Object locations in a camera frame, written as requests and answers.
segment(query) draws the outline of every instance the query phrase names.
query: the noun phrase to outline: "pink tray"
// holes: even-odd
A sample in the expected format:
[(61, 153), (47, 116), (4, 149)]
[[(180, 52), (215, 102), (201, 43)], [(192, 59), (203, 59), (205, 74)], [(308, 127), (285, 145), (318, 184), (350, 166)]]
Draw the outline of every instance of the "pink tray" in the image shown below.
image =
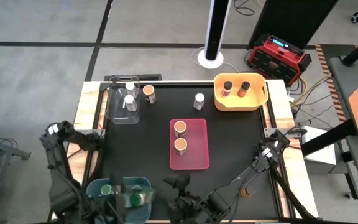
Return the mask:
[[(186, 123), (187, 150), (182, 155), (175, 151), (173, 143), (177, 139), (173, 125), (177, 121)], [(205, 119), (173, 119), (170, 130), (170, 167), (173, 170), (203, 170), (209, 167), (208, 136)]]

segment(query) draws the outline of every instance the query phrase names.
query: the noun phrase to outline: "black cap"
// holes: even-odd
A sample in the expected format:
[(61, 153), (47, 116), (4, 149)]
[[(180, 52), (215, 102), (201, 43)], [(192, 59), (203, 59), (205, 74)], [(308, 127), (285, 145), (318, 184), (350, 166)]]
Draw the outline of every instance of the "black cap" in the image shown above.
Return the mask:
[(232, 86), (233, 86), (233, 83), (231, 83), (230, 81), (226, 81), (226, 82), (224, 82), (223, 88), (225, 90), (231, 90)]
[(243, 90), (248, 90), (248, 89), (249, 89), (249, 86), (250, 86), (250, 84), (249, 84), (249, 82), (247, 82), (247, 81), (244, 81), (244, 82), (242, 82), (242, 84), (241, 84), (241, 88), (242, 88)]
[(253, 196), (253, 195), (255, 195), (256, 194), (256, 189), (253, 187), (253, 186), (247, 186), (246, 187), (246, 193), (247, 193), (247, 195), (249, 195), (249, 196)]

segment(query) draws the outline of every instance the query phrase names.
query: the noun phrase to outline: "red power station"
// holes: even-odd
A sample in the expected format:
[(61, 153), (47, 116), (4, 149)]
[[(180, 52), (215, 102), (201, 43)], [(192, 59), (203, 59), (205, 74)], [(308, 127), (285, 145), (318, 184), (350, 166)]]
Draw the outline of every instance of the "red power station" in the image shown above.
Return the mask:
[(310, 63), (310, 55), (302, 49), (269, 34), (259, 37), (247, 60), (248, 66), (264, 77), (282, 79), (287, 86), (292, 85)]

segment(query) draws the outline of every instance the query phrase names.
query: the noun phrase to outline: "concrete floor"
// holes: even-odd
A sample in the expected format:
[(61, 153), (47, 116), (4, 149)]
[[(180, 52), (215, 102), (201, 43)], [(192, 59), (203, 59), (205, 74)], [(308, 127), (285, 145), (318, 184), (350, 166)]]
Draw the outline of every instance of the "concrete floor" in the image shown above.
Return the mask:
[[(0, 41), (94, 42), (106, 3), (107, 0), (0, 0)], [(232, 8), (224, 43), (248, 43), (262, 6), (255, 0), (246, 6), (256, 15), (244, 17)], [(115, 0), (103, 42), (202, 43), (208, 10), (209, 0)], [(358, 24), (349, 21), (355, 11), (358, 1), (339, 1), (310, 44), (358, 44)], [(218, 73), (235, 72), (228, 65), (202, 69), (190, 61), (193, 51), (103, 48), (92, 80), (139, 73), (161, 73), (164, 80), (210, 80)], [(248, 70), (243, 62), (245, 50), (223, 49), (222, 53), (226, 62)], [(308, 53), (313, 62), (302, 77), (311, 86), (323, 71), (316, 51)], [(29, 161), (15, 158), (11, 162), (0, 191), (0, 220), (32, 223), (46, 219), (51, 181), (38, 137), (54, 121), (73, 121), (91, 54), (92, 48), (0, 47), (0, 137), (14, 138), (20, 148), (32, 152)], [(326, 85), (318, 88), (308, 102), (329, 94)], [(302, 108), (318, 114), (332, 103), (326, 98)], [(331, 126), (338, 124), (333, 108), (319, 118)], [(308, 119), (304, 113), (297, 117), (297, 121)], [(312, 126), (327, 128), (317, 120), (312, 121)], [(358, 200), (342, 197), (348, 191), (343, 175), (311, 175), (310, 181), (321, 217), (358, 222)]]

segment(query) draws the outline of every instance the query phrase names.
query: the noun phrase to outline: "white cable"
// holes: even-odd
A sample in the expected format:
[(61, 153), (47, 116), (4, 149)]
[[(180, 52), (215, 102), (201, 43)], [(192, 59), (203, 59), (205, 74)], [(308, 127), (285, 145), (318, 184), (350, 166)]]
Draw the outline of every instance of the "white cable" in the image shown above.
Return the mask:
[[(197, 48), (196, 50), (194, 50), (193, 53), (191, 53), (191, 55), (190, 55), (190, 60), (191, 60), (193, 63), (195, 63), (195, 64), (197, 64), (197, 65), (199, 65), (199, 66), (202, 66), (202, 65), (200, 65), (200, 63), (198, 63), (198, 62), (196, 62), (195, 60), (193, 60), (193, 55), (194, 55), (194, 53), (196, 53), (196, 51), (197, 51), (197, 50), (200, 50), (200, 49), (204, 49), (204, 47), (199, 47), (199, 48)], [(223, 62), (223, 63), (226, 64), (226, 65), (230, 65), (237, 73), (240, 73), (240, 71), (239, 71), (238, 69), (236, 69), (234, 65), (232, 65), (232, 64), (230, 64), (230, 63), (227, 63), (227, 62)]]

